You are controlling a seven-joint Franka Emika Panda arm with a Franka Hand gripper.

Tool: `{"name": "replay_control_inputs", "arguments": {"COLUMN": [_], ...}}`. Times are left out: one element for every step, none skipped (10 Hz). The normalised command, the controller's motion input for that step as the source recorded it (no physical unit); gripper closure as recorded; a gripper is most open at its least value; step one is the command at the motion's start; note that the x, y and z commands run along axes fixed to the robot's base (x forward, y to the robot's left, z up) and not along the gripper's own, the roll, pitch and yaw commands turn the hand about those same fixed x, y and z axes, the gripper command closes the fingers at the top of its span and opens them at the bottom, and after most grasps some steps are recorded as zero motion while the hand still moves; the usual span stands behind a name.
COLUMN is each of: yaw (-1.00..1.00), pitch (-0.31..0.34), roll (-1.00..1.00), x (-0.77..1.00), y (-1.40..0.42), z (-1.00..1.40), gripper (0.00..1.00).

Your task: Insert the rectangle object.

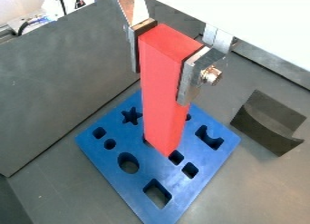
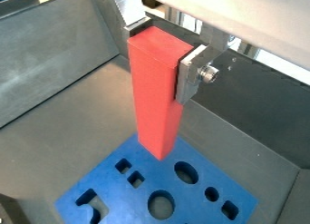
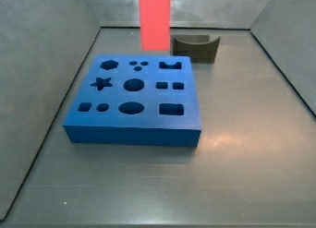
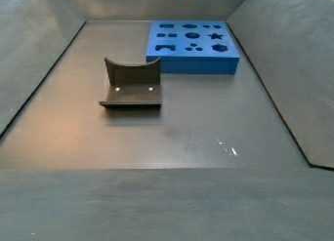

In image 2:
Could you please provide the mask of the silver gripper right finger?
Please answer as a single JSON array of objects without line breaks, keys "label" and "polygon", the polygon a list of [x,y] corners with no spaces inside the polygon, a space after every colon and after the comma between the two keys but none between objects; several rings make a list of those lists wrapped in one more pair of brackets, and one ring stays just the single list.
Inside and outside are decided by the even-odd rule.
[{"label": "silver gripper right finger", "polygon": [[228,33],[201,24],[201,43],[185,54],[177,65],[175,99],[180,104],[185,104],[195,95],[200,82],[214,82],[219,70],[212,66],[212,61],[227,50],[228,39]]}]

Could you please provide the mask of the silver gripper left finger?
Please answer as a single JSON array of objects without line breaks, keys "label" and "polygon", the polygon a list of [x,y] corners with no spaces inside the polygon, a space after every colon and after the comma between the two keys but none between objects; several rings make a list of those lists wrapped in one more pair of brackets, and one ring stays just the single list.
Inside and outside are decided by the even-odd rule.
[{"label": "silver gripper left finger", "polygon": [[141,0],[108,0],[116,13],[123,38],[139,34],[151,26]]}]

